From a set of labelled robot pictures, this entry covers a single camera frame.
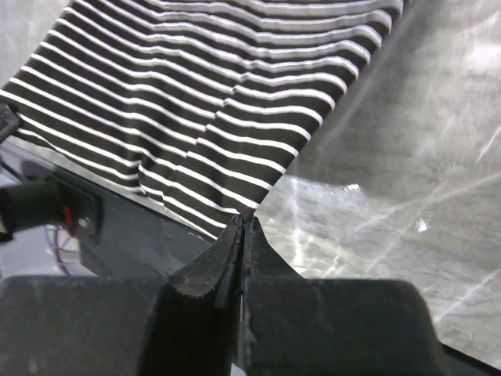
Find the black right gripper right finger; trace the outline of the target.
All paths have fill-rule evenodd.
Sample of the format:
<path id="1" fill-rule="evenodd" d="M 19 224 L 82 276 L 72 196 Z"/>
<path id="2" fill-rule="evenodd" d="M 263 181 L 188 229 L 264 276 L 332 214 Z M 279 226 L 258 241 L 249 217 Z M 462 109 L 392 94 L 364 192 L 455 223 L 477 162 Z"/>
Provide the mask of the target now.
<path id="1" fill-rule="evenodd" d="M 447 375 L 428 307 L 409 282 L 305 279 L 245 226 L 243 354 L 249 375 Z"/>

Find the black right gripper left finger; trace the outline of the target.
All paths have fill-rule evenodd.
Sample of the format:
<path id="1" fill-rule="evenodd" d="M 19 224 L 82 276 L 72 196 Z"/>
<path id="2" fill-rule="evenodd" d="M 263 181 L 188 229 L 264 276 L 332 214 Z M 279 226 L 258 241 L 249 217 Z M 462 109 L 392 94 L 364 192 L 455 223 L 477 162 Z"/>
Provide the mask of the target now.
<path id="1" fill-rule="evenodd" d="M 4 280 L 2 374 L 230 374 L 242 240 L 236 216 L 170 277 Z"/>

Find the thin striped tank top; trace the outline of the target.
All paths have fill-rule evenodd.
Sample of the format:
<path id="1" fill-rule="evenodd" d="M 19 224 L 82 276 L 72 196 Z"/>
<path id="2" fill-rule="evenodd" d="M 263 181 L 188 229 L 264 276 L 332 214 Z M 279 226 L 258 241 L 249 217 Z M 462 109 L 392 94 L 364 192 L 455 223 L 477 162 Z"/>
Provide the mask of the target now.
<path id="1" fill-rule="evenodd" d="M 250 216 L 406 1 L 73 1 L 2 87 L 14 138 L 209 237 Z"/>

